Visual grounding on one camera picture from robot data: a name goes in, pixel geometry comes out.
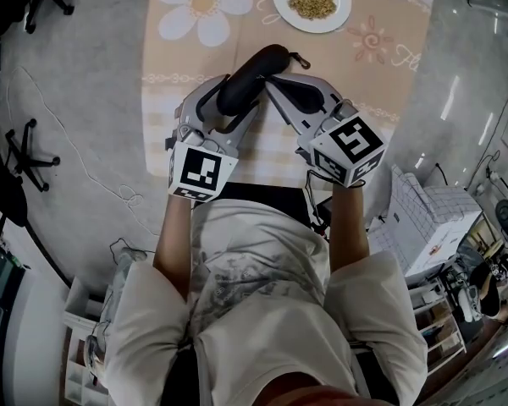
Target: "desk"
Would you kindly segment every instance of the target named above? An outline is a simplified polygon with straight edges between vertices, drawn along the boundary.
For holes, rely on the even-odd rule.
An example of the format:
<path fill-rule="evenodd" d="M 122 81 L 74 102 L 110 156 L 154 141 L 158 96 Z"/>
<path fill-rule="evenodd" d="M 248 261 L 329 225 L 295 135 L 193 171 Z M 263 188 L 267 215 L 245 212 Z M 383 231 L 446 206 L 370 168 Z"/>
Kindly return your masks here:
<path fill-rule="evenodd" d="M 148 171 L 168 174 L 164 141 L 182 99 L 203 81 L 233 73 L 272 43 L 300 53 L 312 67 L 304 71 L 293 62 L 292 72 L 326 79 L 369 112 L 389 140 L 407 104 L 432 2 L 352 0 L 343 26 L 313 35 L 282 20 L 273 0 L 149 0 L 142 79 Z M 301 187 L 306 164 L 295 148 L 296 133 L 265 102 L 243 139 L 231 180 Z"/>

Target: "white box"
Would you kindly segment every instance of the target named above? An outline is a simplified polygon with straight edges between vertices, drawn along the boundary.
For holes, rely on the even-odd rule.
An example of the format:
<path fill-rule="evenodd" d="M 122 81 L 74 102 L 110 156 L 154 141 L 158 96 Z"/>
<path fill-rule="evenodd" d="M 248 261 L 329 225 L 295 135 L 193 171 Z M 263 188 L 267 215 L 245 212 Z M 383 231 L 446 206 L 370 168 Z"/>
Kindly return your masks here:
<path fill-rule="evenodd" d="M 453 256 L 482 212 L 458 187 L 423 189 L 412 173 L 392 167 L 391 202 L 386 228 L 404 258 L 406 276 L 426 271 Z"/>
<path fill-rule="evenodd" d="M 169 160 L 168 193 L 210 201 L 221 192 L 238 159 L 177 141 Z"/>
<path fill-rule="evenodd" d="M 368 114 L 358 112 L 310 145 L 312 164 L 348 187 L 379 165 L 387 143 Z"/>

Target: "table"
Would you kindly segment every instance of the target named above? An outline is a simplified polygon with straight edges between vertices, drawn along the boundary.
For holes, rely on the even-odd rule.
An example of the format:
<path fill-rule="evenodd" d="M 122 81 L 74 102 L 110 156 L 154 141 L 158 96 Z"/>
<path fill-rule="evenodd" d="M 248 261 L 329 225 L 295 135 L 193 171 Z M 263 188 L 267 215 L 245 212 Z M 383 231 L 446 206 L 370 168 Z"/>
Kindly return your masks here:
<path fill-rule="evenodd" d="M 233 73 L 272 43 L 311 62 L 308 71 L 296 62 L 290 70 L 326 79 L 373 116 L 389 140 L 407 104 L 432 2 L 352 0 L 342 27 L 314 35 L 288 25 L 273 0 L 149 0 L 141 92 L 148 171 L 168 174 L 164 141 L 183 98 L 205 80 Z M 301 187 L 306 164 L 295 148 L 296 133 L 262 98 L 231 180 Z M 323 189 L 324 183 L 312 186 Z"/>

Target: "white t-shirt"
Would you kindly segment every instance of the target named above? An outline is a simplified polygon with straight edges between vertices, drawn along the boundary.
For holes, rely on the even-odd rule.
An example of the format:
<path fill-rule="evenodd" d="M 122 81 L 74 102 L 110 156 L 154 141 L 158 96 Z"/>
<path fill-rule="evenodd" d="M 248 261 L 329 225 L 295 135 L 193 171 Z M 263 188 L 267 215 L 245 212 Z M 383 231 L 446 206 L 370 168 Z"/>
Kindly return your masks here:
<path fill-rule="evenodd" d="M 291 372 L 356 394 L 347 339 L 372 347 L 400 405 L 414 403 L 427 376 L 427 345 L 391 254 L 329 276 L 320 236 L 242 200 L 197 207 L 192 246 L 189 304 L 153 267 L 130 268 L 105 358 L 118 406 L 159 404 L 189 320 L 207 356 L 215 406 L 252 404 L 271 380 Z"/>

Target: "white flower print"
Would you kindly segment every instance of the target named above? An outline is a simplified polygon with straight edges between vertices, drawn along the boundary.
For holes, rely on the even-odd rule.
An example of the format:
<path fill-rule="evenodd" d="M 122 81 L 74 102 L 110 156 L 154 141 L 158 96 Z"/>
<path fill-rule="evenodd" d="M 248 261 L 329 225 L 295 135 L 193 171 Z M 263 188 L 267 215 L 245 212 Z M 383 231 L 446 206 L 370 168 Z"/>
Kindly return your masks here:
<path fill-rule="evenodd" d="M 179 6 L 160 20 L 158 31 L 163 39 L 174 41 L 197 23 L 197 35 L 206 47 L 217 47 L 228 39 L 226 14 L 243 15 L 252 8 L 252 0 L 161 0 Z"/>

